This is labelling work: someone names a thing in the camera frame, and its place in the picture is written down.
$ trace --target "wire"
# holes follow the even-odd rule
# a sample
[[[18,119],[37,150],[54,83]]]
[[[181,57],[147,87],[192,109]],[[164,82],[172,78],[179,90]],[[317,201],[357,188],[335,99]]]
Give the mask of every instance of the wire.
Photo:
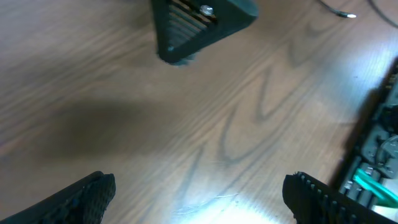
[[[327,9],[329,9],[329,11],[331,11],[332,13],[336,14],[337,16],[343,17],[343,18],[356,18],[355,14],[352,13],[348,13],[348,12],[343,12],[340,10],[337,10],[333,7],[330,7],[328,4],[326,4],[324,1],[322,0],[318,0],[318,2],[322,5],[325,6]],[[388,24],[392,25],[395,28],[398,28],[398,23],[394,22],[392,19],[390,19],[389,17],[387,17],[381,10],[380,8],[376,5],[376,3],[374,2],[374,0],[368,0],[369,4],[371,5],[371,7],[373,8],[373,10]]]
[[[395,28],[398,28],[398,23],[394,22],[393,20],[391,20],[390,18],[388,18],[381,10],[380,8],[376,5],[376,3],[374,3],[374,0],[368,0],[369,4],[371,5],[371,7],[373,8],[373,10],[375,10],[375,12],[387,23],[389,23],[390,25],[392,25]]]
[[[323,2],[322,0],[318,0],[318,2],[319,2],[321,5],[325,6],[327,9],[329,9],[329,11],[331,11],[331,12],[334,13],[334,14],[336,14],[336,16],[340,16],[340,17],[343,17],[343,18],[356,18],[356,15],[355,15],[355,14],[337,10],[337,9],[335,9],[335,8],[333,8],[333,7],[330,7],[328,4],[326,4],[326,3]]]

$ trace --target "wood grain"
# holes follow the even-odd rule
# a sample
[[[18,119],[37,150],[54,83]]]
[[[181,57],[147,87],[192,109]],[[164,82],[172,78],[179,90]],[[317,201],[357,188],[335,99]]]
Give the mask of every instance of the wood grain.
[[[330,179],[398,30],[362,0],[333,2],[357,19],[257,3],[177,68],[146,0],[0,0],[0,219],[101,170],[117,184],[103,223],[292,223],[285,175]]]

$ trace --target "green component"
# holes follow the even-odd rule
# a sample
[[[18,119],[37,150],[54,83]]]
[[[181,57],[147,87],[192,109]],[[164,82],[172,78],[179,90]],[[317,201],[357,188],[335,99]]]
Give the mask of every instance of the green component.
[[[377,197],[377,205],[389,208],[398,208],[398,196],[390,190],[373,180],[362,169],[357,169],[354,174],[354,181],[364,189],[371,191]]]

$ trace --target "wooden desk surface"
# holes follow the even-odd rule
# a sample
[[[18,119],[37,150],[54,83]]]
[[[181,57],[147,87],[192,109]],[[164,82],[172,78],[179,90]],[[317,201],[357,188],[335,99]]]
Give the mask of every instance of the wooden desk surface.
[[[363,0],[331,2],[357,19],[257,3],[177,68],[148,0],[0,0],[0,219],[101,170],[117,184],[103,223],[292,223],[285,175],[328,182],[398,29]]]

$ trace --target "ribbed grille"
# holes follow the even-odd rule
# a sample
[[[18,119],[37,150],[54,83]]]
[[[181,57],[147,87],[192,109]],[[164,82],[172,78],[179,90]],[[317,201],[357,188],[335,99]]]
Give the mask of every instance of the ribbed grille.
[[[187,0],[172,0],[169,6],[169,45],[176,48],[206,30],[215,17],[205,17],[193,10]]]

